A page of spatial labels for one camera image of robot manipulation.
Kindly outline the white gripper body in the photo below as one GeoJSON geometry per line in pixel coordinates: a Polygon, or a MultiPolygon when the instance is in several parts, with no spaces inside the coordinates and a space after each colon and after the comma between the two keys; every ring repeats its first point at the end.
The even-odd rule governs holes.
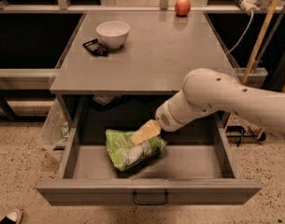
{"type": "Polygon", "coordinates": [[[183,91],[179,91],[157,108],[155,118],[164,131],[174,132],[193,120],[209,116],[214,112],[215,109],[210,107],[193,105],[186,99],[183,91]]]}

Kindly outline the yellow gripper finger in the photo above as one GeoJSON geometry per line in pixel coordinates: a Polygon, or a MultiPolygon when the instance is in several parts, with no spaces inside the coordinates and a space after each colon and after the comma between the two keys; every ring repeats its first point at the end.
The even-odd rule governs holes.
{"type": "Polygon", "coordinates": [[[152,137],[159,135],[160,133],[161,126],[159,123],[154,119],[150,119],[130,137],[130,141],[134,145],[139,145],[152,137]]]}

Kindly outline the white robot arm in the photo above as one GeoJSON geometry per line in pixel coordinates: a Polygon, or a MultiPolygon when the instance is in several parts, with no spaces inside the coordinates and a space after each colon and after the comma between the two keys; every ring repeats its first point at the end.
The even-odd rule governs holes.
{"type": "Polygon", "coordinates": [[[224,73],[197,68],[130,140],[139,145],[161,131],[174,132],[216,111],[235,114],[285,139],[285,93],[247,87],[224,73]]]}

